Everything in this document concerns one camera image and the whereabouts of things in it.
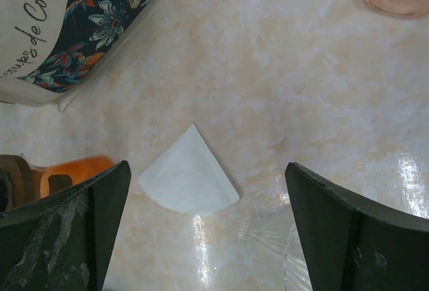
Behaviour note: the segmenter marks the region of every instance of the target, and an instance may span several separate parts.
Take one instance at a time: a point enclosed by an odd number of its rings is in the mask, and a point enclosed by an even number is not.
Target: white napkin
[[[163,207],[200,217],[239,200],[195,125],[140,175],[139,183]]]

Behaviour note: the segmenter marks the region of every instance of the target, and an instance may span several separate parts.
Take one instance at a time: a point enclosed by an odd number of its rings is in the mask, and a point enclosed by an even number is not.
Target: bottle bottom
[[[382,14],[402,17],[418,18],[429,13],[428,0],[364,0],[375,11]]]

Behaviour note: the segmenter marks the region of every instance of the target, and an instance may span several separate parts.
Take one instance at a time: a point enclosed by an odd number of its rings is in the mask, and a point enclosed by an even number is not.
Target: beige marble table
[[[271,290],[237,228],[287,203],[288,162],[429,217],[428,22],[361,0],[168,0],[64,113],[0,105],[0,151],[129,161],[111,290]],[[205,219],[136,181],[192,123],[241,195]]]

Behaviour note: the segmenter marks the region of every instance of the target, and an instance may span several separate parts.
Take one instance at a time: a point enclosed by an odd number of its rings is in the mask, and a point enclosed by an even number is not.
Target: orange object
[[[106,156],[94,156],[50,167],[30,166],[34,182],[40,183],[40,198],[74,186],[113,166]]]

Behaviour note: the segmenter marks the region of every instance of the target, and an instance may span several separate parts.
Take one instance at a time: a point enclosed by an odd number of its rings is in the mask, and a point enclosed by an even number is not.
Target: floral pattern
[[[55,93],[82,80],[151,0],[68,0],[52,53],[20,77]]]

